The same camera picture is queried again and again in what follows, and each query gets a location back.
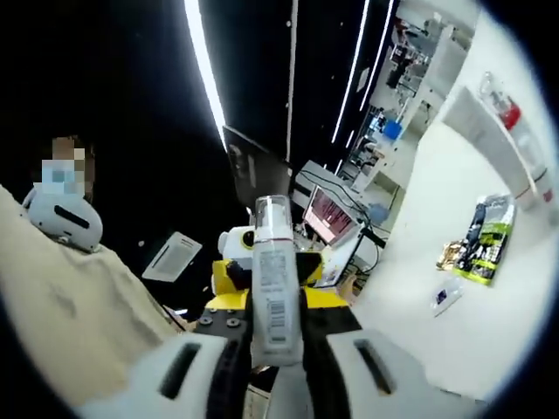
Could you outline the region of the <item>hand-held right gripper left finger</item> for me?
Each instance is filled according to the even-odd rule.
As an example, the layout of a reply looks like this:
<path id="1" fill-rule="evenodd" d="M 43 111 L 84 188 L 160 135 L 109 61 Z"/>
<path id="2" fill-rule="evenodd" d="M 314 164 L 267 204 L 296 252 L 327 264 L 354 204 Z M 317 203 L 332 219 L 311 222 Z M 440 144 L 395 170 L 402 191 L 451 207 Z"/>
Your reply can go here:
<path id="1" fill-rule="evenodd" d="M 116 395 L 76 408 L 79 418 L 241 418 L 252 369 L 252 302 L 208 309 L 194 331 L 132 367 Z"/>

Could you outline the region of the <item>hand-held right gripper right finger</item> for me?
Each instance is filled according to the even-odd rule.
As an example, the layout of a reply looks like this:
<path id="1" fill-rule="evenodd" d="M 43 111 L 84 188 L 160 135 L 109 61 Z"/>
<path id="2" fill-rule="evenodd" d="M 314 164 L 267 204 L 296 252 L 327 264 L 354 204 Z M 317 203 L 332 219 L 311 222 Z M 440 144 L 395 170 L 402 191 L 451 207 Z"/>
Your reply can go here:
<path id="1" fill-rule="evenodd" d="M 317 418 L 477 418 L 482 402 L 431 385 L 424 366 L 365 329 L 332 292 L 300 291 L 303 367 Z"/>

